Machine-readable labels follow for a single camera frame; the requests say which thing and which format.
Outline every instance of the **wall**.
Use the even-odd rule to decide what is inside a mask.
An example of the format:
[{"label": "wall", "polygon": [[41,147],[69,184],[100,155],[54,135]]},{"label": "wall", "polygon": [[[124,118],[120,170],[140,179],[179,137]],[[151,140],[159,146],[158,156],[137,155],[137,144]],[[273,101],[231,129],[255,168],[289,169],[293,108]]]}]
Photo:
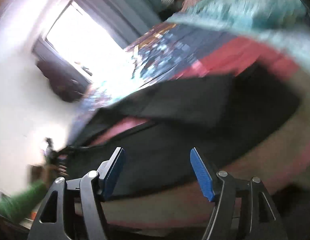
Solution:
[{"label": "wall", "polygon": [[30,49],[59,0],[13,0],[0,19],[0,189],[26,186],[26,167],[42,161],[40,143],[64,145],[77,103],[61,101],[34,64]]}]

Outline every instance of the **blue rubber pad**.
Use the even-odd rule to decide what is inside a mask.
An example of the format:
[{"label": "blue rubber pad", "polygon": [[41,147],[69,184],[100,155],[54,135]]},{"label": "blue rubber pad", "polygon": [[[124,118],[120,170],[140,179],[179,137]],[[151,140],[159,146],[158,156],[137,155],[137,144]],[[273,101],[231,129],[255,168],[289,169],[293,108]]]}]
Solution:
[{"label": "blue rubber pad", "polygon": [[204,197],[208,198],[209,201],[214,201],[215,195],[213,192],[212,179],[195,148],[191,150],[190,157],[191,165]]}]

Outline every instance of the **silver bolt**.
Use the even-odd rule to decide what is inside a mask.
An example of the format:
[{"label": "silver bolt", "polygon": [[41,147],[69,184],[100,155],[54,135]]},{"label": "silver bolt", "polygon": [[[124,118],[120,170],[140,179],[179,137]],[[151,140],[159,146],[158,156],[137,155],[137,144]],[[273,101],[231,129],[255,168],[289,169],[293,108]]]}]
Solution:
[{"label": "silver bolt", "polygon": [[218,174],[221,177],[226,177],[228,175],[226,171],[219,171]]},{"label": "silver bolt", "polygon": [[56,184],[59,184],[59,183],[62,183],[64,181],[64,178],[63,177],[59,177],[55,180],[55,183]]},{"label": "silver bolt", "polygon": [[89,173],[88,173],[88,177],[90,177],[90,178],[94,178],[94,177],[96,177],[98,175],[98,172],[97,171],[90,171]]},{"label": "silver bolt", "polygon": [[254,181],[255,183],[260,183],[260,182],[261,182],[261,179],[260,179],[259,177],[254,177],[254,178],[253,178],[253,181]]}]

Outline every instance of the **green sleeve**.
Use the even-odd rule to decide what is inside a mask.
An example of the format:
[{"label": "green sleeve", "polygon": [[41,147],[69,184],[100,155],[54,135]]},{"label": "green sleeve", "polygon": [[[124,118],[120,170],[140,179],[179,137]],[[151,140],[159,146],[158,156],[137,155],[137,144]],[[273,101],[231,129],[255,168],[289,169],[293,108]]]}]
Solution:
[{"label": "green sleeve", "polygon": [[39,180],[25,192],[0,200],[0,214],[14,223],[19,223],[31,213],[46,193],[44,182]]}]

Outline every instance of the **gray curtain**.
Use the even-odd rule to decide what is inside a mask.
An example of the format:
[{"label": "gray curtain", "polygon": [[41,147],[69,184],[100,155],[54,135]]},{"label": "gray curtain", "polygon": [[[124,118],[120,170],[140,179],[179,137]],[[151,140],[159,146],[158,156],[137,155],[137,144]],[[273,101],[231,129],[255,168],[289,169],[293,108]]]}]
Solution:
[{"label": "gray curtain", "polygon": [[161,0],[74,0],[124,48],[161,22]]}]

